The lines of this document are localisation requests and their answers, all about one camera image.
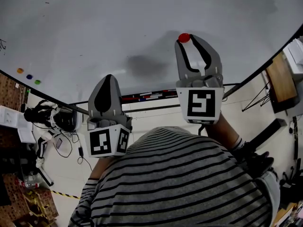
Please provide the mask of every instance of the black writing on whiteboard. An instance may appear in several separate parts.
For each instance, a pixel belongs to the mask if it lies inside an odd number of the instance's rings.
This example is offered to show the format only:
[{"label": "black writing on whiteboard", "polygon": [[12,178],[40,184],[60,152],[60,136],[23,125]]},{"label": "black writing on whiteboard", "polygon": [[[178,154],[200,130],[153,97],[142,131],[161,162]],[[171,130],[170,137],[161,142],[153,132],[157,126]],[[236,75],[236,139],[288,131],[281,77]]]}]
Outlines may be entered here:
[{"label": "black writing on whiteboard", "polygon": [[0,51],[6,49],[6,46],[3,45],[3,42],[6,43],[6,41],[0,39]]}]

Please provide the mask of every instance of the gray shirt with black stripes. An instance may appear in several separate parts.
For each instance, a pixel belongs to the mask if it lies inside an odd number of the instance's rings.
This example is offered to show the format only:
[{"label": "gray shirt with black stripes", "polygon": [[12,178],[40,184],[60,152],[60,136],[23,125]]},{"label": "gray shirt with black stripes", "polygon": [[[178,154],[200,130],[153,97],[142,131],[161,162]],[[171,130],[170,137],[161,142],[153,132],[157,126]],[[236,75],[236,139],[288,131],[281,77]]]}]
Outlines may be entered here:
[{"label": "gray shirt with black stripes", "polygon": [[268,226],[270,201],[242,167],[211,138],[155,128],[88,180],[69,226]]}]

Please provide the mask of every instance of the red round object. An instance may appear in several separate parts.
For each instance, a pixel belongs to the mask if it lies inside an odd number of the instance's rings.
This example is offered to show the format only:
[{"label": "red round object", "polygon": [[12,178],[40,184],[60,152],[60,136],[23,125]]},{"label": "red round object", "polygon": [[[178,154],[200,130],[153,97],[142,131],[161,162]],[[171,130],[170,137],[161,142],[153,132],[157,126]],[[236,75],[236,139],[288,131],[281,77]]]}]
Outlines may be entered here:
[{"label": "red round object", "polygon": [[186,43],[190,40],[190,34],[187,34],[187,33],[180,34],[178,40],[181,43]]}]

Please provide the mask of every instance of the hazard tape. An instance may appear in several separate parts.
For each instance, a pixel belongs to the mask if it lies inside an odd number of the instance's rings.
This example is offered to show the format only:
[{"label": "hazard tape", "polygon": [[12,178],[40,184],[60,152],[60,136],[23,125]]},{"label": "hazard tape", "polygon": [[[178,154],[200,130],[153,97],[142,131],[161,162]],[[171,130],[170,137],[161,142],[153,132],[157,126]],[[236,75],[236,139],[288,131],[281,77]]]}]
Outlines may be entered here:
[{"label": "hazard tape", "polygon": [[58,194],[58,195],[61,195],[61,196],[65,196],[65,197],[72,198],[72,199],[80,199],[80,198],[77,197],[77,196],[68,195],[68,194],[65,194],[65,193],[62,193],[62,192],[56,192],[56,191],[53,191],[53,190],[52,190],[52,192],[53,192],[53,193],[56,193],[56,194]]}]

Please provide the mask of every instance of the white tile floor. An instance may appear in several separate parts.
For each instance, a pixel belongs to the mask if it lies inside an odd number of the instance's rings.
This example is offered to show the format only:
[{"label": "white tile floor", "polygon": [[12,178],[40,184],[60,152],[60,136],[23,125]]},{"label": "white tile floor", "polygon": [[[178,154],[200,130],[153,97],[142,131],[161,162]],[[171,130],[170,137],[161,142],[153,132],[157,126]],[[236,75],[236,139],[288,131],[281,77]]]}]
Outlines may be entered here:
[{"label": "white tile floor", "polygon": [[[251,140],[264,130],[275,117],[283,118],[289,121],[284,112],[275,115],[270,103],[263,107],[256,105],[251,109],[242,112],[241,110],[250,102],[251,99],[263,88],[264,82],[261,76],[256,77],[249,84],[231,95],[226,102],[223,102],[222,113],[234,129],[245,139]],[[28,97],[28,105],[35,106],[41,99],[30,94]],[[160,105],[179,104],[177,98],[148,101],[142,103],[134,103],[123,105],[124,110],[155,107]],[[139,139],[143,134],[158,126],[179,126],[193,134],[197,134],[199,125],[188,124],[184,121],[180,107],[153,110],[146,112],[130,113],[133,117],[133,133],[131,134],[129,145]],[[91,166],[97,162],[95,158],[88,158],[86,144],[83,133],[86,130],[86,122],[78,131],[80,142],[84,149],[84,157],[90,162]],[[34,135],[38,139],[39,136],[34,129]],[[66,138],[62,138],[63,143],[60,147],[60,153],[68,154],[70,144]],[[45,152],[44,169],[53,179],[54,185],[52,190],[63,192],[66,194],[77,195],[81,193],[81,189],[90,175],[89,165],[84,161],[81,165],[77,163],[79,142],[73,144],[73,150],[69,158],[62,158],[58,155],[53,145],[47,147]],[[274,167],[279,176],[282,176],[284,171],[289,172],[290,166],[293,163],[293,137],[288,133],[288,128],[285,128],[279,135],[270,141],[265,147],[259,150],[260,153],[269,151],[270,155],[275,158]],[[60,216],[57,218],[58,226],[67,226],[72,211],[76,207],[78,200],[63,197],[53,194],[53,198]]]}]

